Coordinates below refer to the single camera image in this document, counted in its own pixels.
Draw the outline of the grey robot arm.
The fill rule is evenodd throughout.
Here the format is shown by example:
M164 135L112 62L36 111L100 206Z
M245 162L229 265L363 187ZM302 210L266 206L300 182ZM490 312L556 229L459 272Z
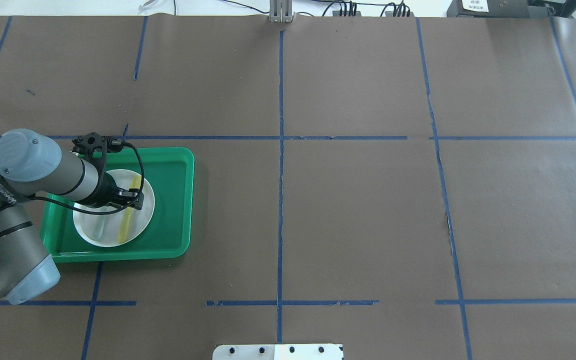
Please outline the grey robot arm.
M126 209L141 210L144 180L137 186L119 187L106 172L108 153L134 145L123 138L91 132L74 137L73 149L65 150L50 137L30 129L13 129L0 137L0 299L10 305L52 289L60 280L57 265L44 245L25 204L61 196L60 207L81 214L103 215Z

